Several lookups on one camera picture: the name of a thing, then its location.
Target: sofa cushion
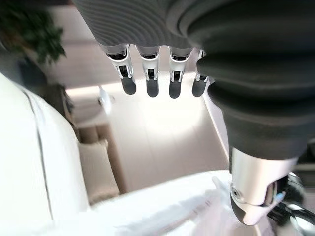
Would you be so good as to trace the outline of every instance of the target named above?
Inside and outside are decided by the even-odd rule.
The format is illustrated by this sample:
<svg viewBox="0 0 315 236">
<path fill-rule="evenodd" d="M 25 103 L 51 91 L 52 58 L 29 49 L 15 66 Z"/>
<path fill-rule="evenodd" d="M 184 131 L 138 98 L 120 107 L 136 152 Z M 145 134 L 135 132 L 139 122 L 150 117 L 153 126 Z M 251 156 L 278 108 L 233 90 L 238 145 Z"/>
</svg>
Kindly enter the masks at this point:
<svg viewBox="0 0 315 236">
<path fill-rule="evenodd" d="M 91 205 L 119 195 L 108 159 L 106 142 L 104 140 L 79 145 L 83 177 Z"/>
</svg>

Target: silver metal joint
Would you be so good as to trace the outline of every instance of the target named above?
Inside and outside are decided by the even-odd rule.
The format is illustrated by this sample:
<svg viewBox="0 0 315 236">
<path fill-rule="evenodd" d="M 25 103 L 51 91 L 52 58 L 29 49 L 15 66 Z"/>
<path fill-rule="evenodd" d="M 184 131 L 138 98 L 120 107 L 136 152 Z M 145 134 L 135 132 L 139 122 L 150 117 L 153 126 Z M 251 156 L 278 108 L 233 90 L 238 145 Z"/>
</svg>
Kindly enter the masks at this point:
<svg viewBox="0 0 315 236">
<path fill-rule="evenodd" d="M 257 158 L 233 148 L 231 200 L 241 222 L 256 224 L 284 199 L 285 191 L 280 186 L 285 186 L 297 160 Z"/>
<path fill-rule="evenodd" d="M 133 68 L 129 53 L 129 45 L 126 45 L 126 47 L 119 53 L 106 53 L 106 55 L 111 60 L 121 79 L 124 77 L 132 78 Z"/>
<path fill-rule="evenodd" d="M 146 76 L 146 80 L 157 80 L 158 79 L 158 61 L 159 61 L 159 51 L 144 55 L 140 53 L 142 60 L 143 72 Z"/>
<path fill-rule="evenodd" d="M 189 56 L 190 53 L 184 56 L 178 56 L 172 52 L 172 49 L 170 49 L 169 65 L 171 82 L 182 81 Z"/>
</svg>

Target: white cloth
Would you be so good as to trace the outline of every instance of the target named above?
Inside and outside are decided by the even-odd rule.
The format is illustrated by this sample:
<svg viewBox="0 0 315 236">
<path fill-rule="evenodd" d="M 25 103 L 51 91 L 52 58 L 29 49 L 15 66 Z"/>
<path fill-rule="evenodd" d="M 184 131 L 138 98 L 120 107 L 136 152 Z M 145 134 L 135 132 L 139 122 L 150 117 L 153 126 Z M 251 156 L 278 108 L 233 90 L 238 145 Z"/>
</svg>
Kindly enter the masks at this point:
<svg viewBox="0 0 315 236">
<path fill-rule="evenodd" d="M 227 186 L 228 171 L 213 171 L 182 177 L 157 186 L 96 204 L 90 212 L 80 214 L 71 221 L 59 222 L 37 232 L 41 236 L 94 235 L 94 236 L 185 236 L 192 235 L 206 219 L 214 229 L 207 229 L 208 234 L 220 235 L 220 225 L 228 226 L 227 215 L 212 214 L 211 209 L 218 206 L 218 191 L 212 182 L 216 176 Z M 244 232 L 236 224 L 231 224 L 231 236 Z M 254 227 L 245 229 L 248 234 L 259 235 Z"/>
<path fill-rule="evenodd" d="M 42 143 L 47 190 L 53 220 L 65 220 L 90 206 L 84 185 L 78 139 L 69 124 L 42 98 L 25 90 Z"/>
</svg>

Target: houseplant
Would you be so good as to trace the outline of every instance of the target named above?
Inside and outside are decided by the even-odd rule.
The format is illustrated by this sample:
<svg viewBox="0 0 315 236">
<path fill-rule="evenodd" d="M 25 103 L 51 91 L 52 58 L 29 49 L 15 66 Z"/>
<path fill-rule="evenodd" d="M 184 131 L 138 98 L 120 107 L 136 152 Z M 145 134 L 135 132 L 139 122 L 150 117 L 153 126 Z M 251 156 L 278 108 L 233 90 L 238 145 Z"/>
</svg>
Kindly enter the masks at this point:
<svg viewBox="0 0 315 236">
<path fill-rule="evenodd" d="M 63 29 L 54 25 L 49 12 L 20 3 L 0 3 L 0 41 L 9 51 L 36 53 L 40 64 L 65 56 L 61 45 Z"/>
</svg>

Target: white fabric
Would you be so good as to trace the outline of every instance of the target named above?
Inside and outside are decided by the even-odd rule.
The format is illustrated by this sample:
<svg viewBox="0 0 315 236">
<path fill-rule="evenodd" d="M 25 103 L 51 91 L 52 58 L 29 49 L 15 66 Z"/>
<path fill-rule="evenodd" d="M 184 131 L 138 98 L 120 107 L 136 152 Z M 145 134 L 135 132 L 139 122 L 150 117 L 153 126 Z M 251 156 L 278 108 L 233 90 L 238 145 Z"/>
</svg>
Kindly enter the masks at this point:
<svg viewBox="0 0 315 236">
<path fill-rule="evenodd" d="M 37 235 L 191 235 L 197 225 L 195 219 L 216 206 L 215 199 L 218 195 L 214 194 L 213 176 L 220 179 L 224 185 L 229 184 L 228 171 L 183 177 L 104 201 L 95 205 L 93 211 L 42 229 Z M 213 220 L 229 224 L 227 218 L 222 215 L 213 214 Z M 260 235 L 255 232 L 254 227 L 246 231 L 249 234 L 243 235 Z M 238 227 L 234 228 L 230 235 L 242 235 L 235 232 L 240 232 Z"/>
<path fill-rule="evenodd" d="M 0 110 L 0 231 L 40 227 L 51 216 L 34 115 L 27 97 L 1 73 Z"/>
<path fill-rule="evenodd" d="M 62 115 L 42 98 L 29 91 L 26 93 L 39 127 L 53 219 L 71 218 L 89 207 L 78 140 Z"/>
<path fill-rule="evenodd" d="M 79 144 L 83 177 L 90 204 L 119 195 L 106 143 L 104 140 L 94 144 Z"/>
<path fill-rule="evenodd" d="M 0 235 L 12 225 L 41 227 L 86 211 L 78 140 L 70 124 L 2 74 L 0 108 Z"/>
</svg>

